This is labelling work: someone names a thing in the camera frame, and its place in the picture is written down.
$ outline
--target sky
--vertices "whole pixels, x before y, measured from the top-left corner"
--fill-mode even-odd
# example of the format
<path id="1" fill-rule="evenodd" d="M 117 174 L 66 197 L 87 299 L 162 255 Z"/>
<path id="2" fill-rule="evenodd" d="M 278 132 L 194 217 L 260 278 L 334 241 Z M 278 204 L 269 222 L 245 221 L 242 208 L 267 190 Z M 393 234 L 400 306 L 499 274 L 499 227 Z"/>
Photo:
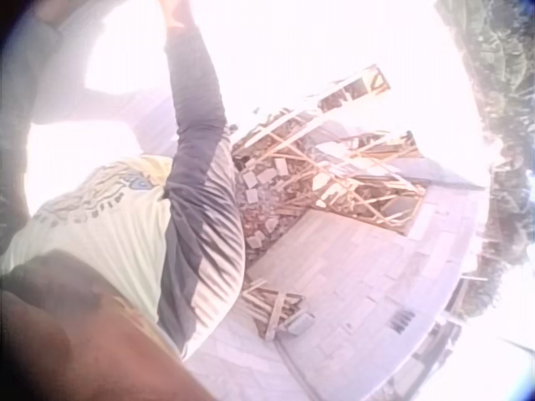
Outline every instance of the sky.
<path id="1" fill-rule="evenodd" d="M 535 386 L 535 361 L 498 338 L 535 349 L 534 309 L 534 270 L 527 264 L 504 277 L 502 300 L 463 330 L 453 354 L 417 401 L 523 401 L 526 387 Z"/>

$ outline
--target pile of lumber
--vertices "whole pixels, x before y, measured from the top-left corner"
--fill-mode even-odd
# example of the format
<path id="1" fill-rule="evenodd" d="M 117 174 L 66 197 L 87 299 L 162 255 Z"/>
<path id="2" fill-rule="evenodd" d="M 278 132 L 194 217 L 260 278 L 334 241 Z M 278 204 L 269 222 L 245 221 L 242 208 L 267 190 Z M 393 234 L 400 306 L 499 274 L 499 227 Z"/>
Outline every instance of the pile of lumber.
<path id="1" fill-rule="evenodd" d="M 409 182 L 389 163 L 420 155 L 411 132 L 386 129 L 340 138 L 324 127 L 342 108 L 358 108 L 389 89 L 381 71 L 371 66 L 295 109 L 279 110 L 234 146 L 249 266 L 308 209 L 405 232 L 425 184 Z M 318 136 L 321 144 L 327 140 L 341 147 L 341 154 L 324 151 Z M 372 170 L 379 174 L 364 174 Z"/>
<path id="2" fill-rule="evenodd" d="M 266 280 L 258 279 L 242 291 L 237 307 L 251 315 L 260 337 L 270 341 L 277 331 L 287 331 L 307 310 L 304 296 L 267 289 Z"/>

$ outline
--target skin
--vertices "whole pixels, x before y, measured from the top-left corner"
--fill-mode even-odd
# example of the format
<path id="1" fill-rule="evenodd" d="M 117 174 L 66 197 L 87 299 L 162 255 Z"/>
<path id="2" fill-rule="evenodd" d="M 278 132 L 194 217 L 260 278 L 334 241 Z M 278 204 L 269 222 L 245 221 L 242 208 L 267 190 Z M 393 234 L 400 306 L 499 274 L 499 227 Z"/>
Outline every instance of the skin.
<path id="1" fill-rule="evenodd" d="M 187 1 L 159 3 L 169 29 L 193 26 Z M 34 12 L 57 27 L 79 4 L 42 0 Z M 69 257 L 40 256 L 0 282 L 0 353 L 16 362 L 26 386 L 47 400 L 214 399 L 139 312 Z M 88 305 L 71 302 L 73 294 Z"/>

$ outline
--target shirt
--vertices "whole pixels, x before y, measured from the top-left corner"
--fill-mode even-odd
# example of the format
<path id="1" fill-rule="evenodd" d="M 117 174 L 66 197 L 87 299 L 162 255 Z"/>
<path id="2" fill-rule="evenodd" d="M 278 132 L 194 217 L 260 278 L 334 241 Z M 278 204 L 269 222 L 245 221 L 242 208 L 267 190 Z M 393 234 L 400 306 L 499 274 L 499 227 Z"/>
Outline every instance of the shirt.
<path id="1" fill-rule="evenodd" d="M 27 23 L 23 38 L 11 47 L 16 57 L 3 59 L 3 65 L 21 66 L 3 68 L 2 83 L 31 103 L 36 89 L 28 82 L 37 85 L 48 55 L 28 65 L 23 55 L 31 52 L 20 46 L 53 35 L 35 19 Z M 38 35 L 40 30 L 48 35 Z M 52 53 L 54 46 L 42 48 Z M 179 126 L 174 158 L 145 155 L 97 169 L 78 189 L 46 202 L 29 219 L 0 267 L 5 274 L 33 257 L 68 252 L 100 273 L 187 358 L 237 299 L 245 258 L 227 121 L 199 30 L 170 31 L 166 51 Z M 18 71 L 30 76 L 14 78 Z M 0 113 L 0 128 L 17 128 L 21 121 L 29 126 L 31 108 L 13 109 L 16 114 Z M 24 135 L 24 128 L 19 131 Z M 15 134 L 3 134 L 0 142 L 3 177 L 24 168 L 24 162 L 5 157 L 13 154 L 6 149 L 22 152 L 25 146 Z"/>

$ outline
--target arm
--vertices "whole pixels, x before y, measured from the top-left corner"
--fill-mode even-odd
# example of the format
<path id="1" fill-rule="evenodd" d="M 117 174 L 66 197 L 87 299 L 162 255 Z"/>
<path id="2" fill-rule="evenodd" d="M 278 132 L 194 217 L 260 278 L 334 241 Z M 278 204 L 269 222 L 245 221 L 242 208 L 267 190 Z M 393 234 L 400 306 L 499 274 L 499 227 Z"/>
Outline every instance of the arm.
<path id="1" fill-rule="evenodd" d="M 178 19 L 164 10 L 179 142 L 166 184 L 171 226 L 159 313 L 187 357 L 235 302 L 244 245 L 216 72 L 187 2 L 179 7 Z"/>
<path id="2" fill-rule="evenodd" d="M 24 195 L 26 145 L 39 75 L 59 35 L 41 20 L 41 8 L 24 16 L 2 51 L 0 70 L 0 255 L 28 219 Z"/>

